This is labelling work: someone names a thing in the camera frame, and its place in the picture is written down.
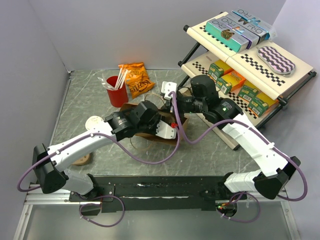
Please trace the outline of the brown paper bag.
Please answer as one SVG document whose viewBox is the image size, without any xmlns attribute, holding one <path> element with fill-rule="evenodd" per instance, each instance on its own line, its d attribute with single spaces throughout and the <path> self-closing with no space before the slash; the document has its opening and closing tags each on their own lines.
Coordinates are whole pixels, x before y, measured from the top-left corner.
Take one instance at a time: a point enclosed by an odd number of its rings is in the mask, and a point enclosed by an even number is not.
<svg viewBox="0 0 320 240">
<path fill-rule="evenodd" d="M 148 95 L 156 95 L 156 96 L 158 96 L 160 98 L 159 94 L 147 93 L 146 96 L 148 96 Z M 136 103 L 126 102 L 121 106 L 120 111 L 129 110 L 131 108 L 136 107 L 137 105 L 138 104 L 136 104 Z M 173 124 L 173 125 L 176 124 L 176 126 L 178 126 L 177 121 L 176 121 L 176 117 L 175 117 L 173 112 L 172 113 L 168 112 L 165 109 L 158 109 L 158 110 L 159 110 L 159 114 L 163 117 L 164 122 L 169 123 L 169 124 Z M 189 118 L 185 117 L 185 116 L 182 116 L 181 123 L 182 123 L 182 127 L 183 127 L 184 130 L 187 129 L 188 122 L 189 122 Z M 152 146 L 156 145 L 156 143 L 166 144 L 166 145 L 170 145 L 170 146 L 176 146 L 176 144 L 177 143 L 179 144 L 181 142 L 181 140 L 182 140 L 182 136 L 180 135 L 180 133 L 178 133 L 177 136 L 174 139 L 165 139 L 165 138 L 161 138 L 159 136 L 152 135 L 152 134 L 149 134 L 149 133 L 137 133 L 133 137 L 129 138 L 129 142 L 130 142 L 131 146 L 134 149 L 136 149 L 136 150 L 138 150 L 140 152 L 146 152 Z M 137 147 L 132 142 L 132 139 L 135 138 L 135 137 L 143 138 L 143 139 L 149 141 L 150 143 L 148 143 L 147 147 Z"/>
</svg>

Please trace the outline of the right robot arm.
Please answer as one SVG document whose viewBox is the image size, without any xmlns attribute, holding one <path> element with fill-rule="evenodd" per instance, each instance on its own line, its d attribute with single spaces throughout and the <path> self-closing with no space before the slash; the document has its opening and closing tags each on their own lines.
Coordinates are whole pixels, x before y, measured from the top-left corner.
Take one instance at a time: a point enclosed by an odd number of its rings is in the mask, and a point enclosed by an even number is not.
<svg viewBox="0 0 320 240">
<path fill-rule="evenodd" d="M 226 174 L 224 183 L 218 187 L 219 195 L 230 199 L 238 192 L 258 192 L 270 200 L 278 197 L 293 174 L 302 173 L 300 160 L 279 151 L 233 100 L 220 97 L 209 76 L 197 75 L 190 83 L 190 96 L 181 94 L 175 82 L 163 83 L 161 87 L 164 98 L 170 102 L 180 132 L 184 133 L 181 123 L 184 113 L 201 113 L 213 128 L 219 128 L 234 139 L 259 166 L 257 171 Z"/>
</svg>

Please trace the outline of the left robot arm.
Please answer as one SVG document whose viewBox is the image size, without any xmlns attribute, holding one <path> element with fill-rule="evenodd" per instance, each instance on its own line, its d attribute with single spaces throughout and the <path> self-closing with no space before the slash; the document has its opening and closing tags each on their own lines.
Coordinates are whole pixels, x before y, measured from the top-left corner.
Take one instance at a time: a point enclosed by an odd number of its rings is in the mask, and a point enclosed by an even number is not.
<svg viewBox="0 0 320 240">
<path fill-rule="evenodd" d="M 113 112 L 93 128 L 68 141 L 49 147 L 36 146 L 33 150 L 34 172 L 42 192 L 51 194 L 64 189 L 77 192 L 87 201 L 95 200 L 99 188 L 94 178 L 70 170 L 70 165 L 101 147 L 135 134 L 158 136 L 165 126 L 158 108 L 150 101 L 142 101 L 135 107 Z"/>
</svg>

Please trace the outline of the white plastic cup lid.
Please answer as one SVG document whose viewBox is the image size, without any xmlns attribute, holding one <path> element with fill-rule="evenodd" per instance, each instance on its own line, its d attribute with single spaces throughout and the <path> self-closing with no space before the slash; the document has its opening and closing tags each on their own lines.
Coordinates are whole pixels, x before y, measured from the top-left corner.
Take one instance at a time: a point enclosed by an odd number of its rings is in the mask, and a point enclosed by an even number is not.
<svg viewBox="0 0 320 240">
<path fill-rule="evenodd" d="M 100 116 L 97 116 L 97 115 L 90 116 L 85 122 L 85 129 L 89 131 L 103 121 L 104 121 L 103 118 Z"/>
</svg>

